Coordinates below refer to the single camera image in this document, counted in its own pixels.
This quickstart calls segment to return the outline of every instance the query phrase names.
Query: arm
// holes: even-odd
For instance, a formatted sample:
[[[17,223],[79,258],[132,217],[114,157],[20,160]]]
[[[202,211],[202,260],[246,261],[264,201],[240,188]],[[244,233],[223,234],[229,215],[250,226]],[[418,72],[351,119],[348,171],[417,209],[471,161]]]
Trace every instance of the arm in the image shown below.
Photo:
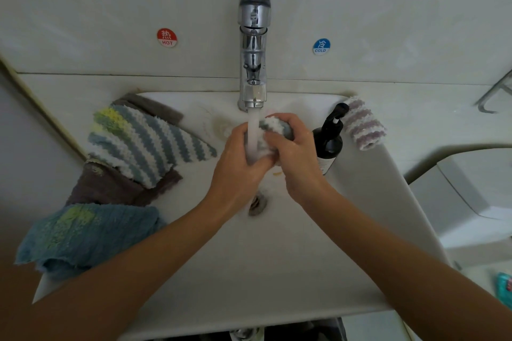
[[[295,140],[267,133],[279,150],[291,197],[361,267],[423,341],[507,339],[512,312],[486,291],[401,240],[333,189],[318,168],[314,141],[292,114]]]
[[[210,190],[194,209],[59,290],[13,314],[0,339],[115,340],[138,309],[221,226],[246,205],[274,165],[273,157],[248,166],[247,124],[233,130]]]

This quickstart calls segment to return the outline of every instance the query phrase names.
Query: chrome faucet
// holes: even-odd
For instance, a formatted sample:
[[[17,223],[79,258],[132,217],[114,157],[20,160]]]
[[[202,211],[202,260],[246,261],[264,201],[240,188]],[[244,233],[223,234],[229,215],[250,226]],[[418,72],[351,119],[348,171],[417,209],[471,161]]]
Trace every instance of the chrome faucet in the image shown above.
[[[267,100],[265,40],[270,26],[270,0],[240,0],[240,99],[238,107],[261,108]]]

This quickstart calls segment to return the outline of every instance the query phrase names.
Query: blue and white striped dish cloth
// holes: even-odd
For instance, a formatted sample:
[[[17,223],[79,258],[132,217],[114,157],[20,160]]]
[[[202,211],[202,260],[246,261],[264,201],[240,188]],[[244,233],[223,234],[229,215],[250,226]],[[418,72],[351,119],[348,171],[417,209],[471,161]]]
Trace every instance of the blue and white striped dish cloth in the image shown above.
[[[170,168],[217,156],[196,136],[124,105],[96,112],[88,141],[90,158],[117,168],[147,189]]]

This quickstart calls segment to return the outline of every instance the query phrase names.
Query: purple and white striped cloth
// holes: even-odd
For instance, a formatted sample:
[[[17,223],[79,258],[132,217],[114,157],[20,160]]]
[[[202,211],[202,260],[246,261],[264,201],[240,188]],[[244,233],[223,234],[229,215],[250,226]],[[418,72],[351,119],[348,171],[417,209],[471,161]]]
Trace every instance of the purple and white striped cloth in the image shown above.
[[[352,96],[345,101],[350,107],[343,118],[344,130],[350,135],[361,151],[370,150],[383,142],[387,135],[386,128],[368,109],[359,96]]]

